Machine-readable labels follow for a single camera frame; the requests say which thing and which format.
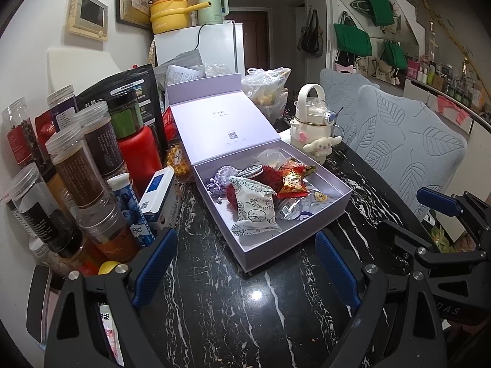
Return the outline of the silver foil snack bag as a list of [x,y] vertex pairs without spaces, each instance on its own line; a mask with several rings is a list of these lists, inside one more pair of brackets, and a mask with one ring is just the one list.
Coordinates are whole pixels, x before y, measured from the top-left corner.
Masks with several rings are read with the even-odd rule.
[[317,214],[320,210],[334,202],[334,198],[309,186],[307,195],[303,197],[284,198],[276,208],[276,219],[302,221]]

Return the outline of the white printed bread bag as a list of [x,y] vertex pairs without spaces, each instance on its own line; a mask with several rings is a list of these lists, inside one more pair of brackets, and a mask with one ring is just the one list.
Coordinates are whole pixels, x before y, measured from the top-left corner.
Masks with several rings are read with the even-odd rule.
[[253,179],[232,176],[230,185],[235,192],[237,219],[230,231],[237,237],[252,236],[259,233],[280,233],[276,222],[273,197],[276,191],[270,186]]

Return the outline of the red gold candy packet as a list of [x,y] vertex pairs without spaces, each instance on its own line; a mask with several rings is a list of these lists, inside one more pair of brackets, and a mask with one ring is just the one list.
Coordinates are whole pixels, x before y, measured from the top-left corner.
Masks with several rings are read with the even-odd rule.
[[276,193],[278,198],[301,198],[308,194],[305,178],[316,172],[315,165],[308,165],[297,159],[288,159],[279,169],[282,187]]

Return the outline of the red fuzzy scrunchie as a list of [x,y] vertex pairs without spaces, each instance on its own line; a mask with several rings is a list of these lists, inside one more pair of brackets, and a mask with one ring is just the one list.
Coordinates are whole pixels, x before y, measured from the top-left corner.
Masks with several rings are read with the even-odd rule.
[[[278,194],[283,187],[283,177],[279,170],[273,169],[268,165],[262,166],[262,172],[252,178],[262,184],[270,186]],[[226,198],[231,203],[234,210],[238,209],[235,190],[231,184],[226,188]]]

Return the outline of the clear zip bag of snacks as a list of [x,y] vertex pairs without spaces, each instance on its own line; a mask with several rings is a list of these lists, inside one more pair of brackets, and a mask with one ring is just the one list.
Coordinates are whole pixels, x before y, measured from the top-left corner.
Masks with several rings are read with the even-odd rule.
[[256,155],[254,159],[263,166],[279,170],[291,157],[285,155],[280,149],[267,149]]

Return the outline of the blue tablet tube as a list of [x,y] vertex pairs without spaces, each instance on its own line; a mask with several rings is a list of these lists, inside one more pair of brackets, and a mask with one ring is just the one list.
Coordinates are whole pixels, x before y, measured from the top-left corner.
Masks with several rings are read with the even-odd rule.
[[137,242],[142,247],[151,246],[155,240],[155,235],[141,211],[137,196],[131,185],[129,173],[113,176],[107,180],[107,183]]

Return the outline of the lavender gift box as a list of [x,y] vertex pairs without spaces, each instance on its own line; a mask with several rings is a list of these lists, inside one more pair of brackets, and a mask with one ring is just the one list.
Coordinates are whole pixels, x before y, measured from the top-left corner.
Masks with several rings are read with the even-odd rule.
[[326,207],[302,221],[279,222],[280,231],[238,235],[231,231],[236,214],[228,202],[215,202],[205,182],[225,165],[244,169],[265,150],[313,165],[315,161],[285,143],[241,87],[241,75],[201,78],[170,85],[167,101],[191,162],[196,186],[244,272],[250,272],[304,242],[339,218],[351,188],[319,165],[308,181],[330,198]]

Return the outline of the red canister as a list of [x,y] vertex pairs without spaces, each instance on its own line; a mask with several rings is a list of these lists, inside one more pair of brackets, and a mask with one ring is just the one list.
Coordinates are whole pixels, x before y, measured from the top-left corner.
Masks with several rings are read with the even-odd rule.
[[117,143],[133,180],[133,188],[141,197],[154,173],[162,169],[152,131],[144,125],[137,133]]

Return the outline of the plastic bag of snacks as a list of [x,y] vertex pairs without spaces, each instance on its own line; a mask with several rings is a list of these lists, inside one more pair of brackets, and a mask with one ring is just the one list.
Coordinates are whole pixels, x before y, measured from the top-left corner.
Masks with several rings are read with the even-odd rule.
[[285,87],[291,73],[287,67],[263,70],[250,68],[242,79],[242,90],[256,105],[270,124],[280,118],[286,107],[288,89]]

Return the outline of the green tote bag upper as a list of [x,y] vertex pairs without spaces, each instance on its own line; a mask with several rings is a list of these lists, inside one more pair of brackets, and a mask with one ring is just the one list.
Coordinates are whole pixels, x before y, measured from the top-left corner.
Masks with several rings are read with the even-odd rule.
[[367,0],[372,11],[373,23],[376,27],[393,25],[394,13],[389,0]]

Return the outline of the dark hanging handbag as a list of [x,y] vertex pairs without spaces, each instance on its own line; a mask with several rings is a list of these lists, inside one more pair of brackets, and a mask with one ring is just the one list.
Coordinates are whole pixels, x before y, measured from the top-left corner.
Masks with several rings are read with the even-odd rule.
[[319,58],[323,55],[323,31],[319,25],[319,17],[316,9],[309,9],[306,24],[300,31],[297,49],[313,58]]

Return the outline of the white mini fridge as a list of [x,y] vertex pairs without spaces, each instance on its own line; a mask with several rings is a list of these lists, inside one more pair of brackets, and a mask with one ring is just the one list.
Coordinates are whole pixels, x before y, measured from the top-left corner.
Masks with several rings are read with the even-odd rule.
[[246,73],[243,25],[235,22],[183,28],[154,36],[157,63],[198,50],[204,64],[225,64],[233,73]]

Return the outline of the yellow cooking pot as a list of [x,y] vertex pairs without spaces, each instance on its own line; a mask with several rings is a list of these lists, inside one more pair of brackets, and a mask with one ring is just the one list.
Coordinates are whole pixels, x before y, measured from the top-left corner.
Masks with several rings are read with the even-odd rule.
[[155,35],[189,28],[191,12],[211,6],[210,1],[190,5],[188,0],[152,0],[150,21]]

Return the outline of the light green electric kettle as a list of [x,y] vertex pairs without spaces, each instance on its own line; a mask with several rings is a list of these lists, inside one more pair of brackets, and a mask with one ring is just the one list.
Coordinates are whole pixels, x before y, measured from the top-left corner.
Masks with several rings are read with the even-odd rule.
[[197,0],[198,3],[209,2],[209,6],[197,12],[198,24],[221,24],[229,14],[229,0]]

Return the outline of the wall intercom panel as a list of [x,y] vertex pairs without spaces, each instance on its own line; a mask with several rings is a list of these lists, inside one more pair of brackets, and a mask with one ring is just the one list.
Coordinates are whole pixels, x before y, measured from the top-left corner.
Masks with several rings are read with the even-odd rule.
[[108,7],[99,0],[69,0],[66,30],[77,36],[107,41]]

